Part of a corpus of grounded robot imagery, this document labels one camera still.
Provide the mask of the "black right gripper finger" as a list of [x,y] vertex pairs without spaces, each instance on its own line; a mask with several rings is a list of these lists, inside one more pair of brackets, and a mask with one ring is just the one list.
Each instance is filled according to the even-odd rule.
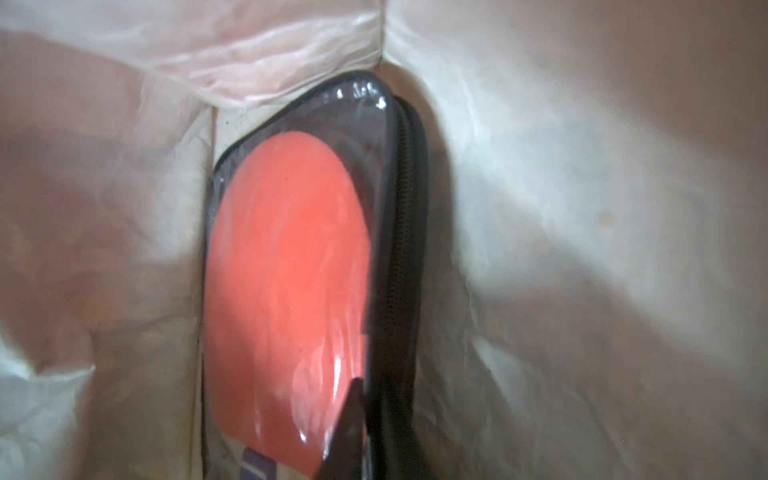
[[351,381],[315,480],[360,480],[363,475],[365,404],[363,380]]

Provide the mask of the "clear red paddle case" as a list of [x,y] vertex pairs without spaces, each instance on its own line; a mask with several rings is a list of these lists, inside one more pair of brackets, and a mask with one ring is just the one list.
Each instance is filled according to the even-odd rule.
[[224,152],[206,210],[206,478],[314,479],[355,378],[361,479],[433,477],[412,424],[428,154],[417,111],[366,71]]

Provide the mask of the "cream canvas tote bag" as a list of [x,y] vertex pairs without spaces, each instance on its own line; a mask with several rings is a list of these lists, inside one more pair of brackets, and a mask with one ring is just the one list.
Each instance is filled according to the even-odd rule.
[[1,475],[203,479],[217,156],[371,68],[419,111],[441,479],[767,475],[763,1],[5,1]]

